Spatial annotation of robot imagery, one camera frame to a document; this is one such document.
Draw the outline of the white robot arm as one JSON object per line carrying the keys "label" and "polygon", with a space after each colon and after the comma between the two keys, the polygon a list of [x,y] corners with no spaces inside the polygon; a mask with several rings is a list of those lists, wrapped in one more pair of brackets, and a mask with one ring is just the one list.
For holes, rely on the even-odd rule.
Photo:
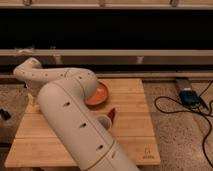
{"label": "white robot arm", "polygon": [[48,124],[81,171],[140,171],[85,105],[97,90],[94,72],[44,69],[37,59],[29,58],[13,74],[37,98]]}

